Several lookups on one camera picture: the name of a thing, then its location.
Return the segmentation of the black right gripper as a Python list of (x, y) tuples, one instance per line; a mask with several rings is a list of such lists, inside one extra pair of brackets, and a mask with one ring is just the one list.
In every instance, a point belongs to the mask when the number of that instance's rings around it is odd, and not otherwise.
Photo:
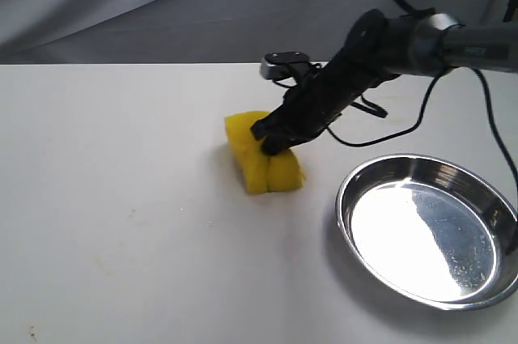
[(270, 115), (252, 124), (254, 139), (264, 140), (265, 155), (311, 142), (367, 89), (397, 77), (373, 61), (387, 25), (377, 9), (363, 14), (326, 66)]

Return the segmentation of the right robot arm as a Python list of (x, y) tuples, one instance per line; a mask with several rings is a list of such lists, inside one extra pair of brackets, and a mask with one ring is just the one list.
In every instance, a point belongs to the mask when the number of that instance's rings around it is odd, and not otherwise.
[(446, 14), (363, 14), (321, 68), (301, 52), (267, 53), (261, 76), (292, 78), (279, 107), (251, 132), (267, 155), (311, 142), (367, 89), (401, 75), (435, 78), (459, 67), (517, 71), (517, 26), (465, 26)]

